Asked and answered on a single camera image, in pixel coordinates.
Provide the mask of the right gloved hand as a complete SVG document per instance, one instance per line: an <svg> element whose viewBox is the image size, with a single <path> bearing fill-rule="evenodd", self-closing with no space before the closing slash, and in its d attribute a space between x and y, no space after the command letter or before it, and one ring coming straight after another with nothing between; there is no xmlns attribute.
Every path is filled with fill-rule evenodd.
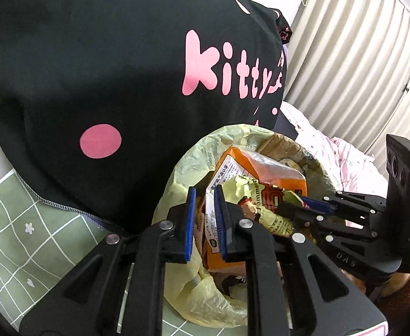
<svg viewBox="0 0 410 336"><path fill-rule="evenodd" d="M395 273L385 283L375 305L387 318L389 328L399 325L410 312L410 274Z"/></svg>

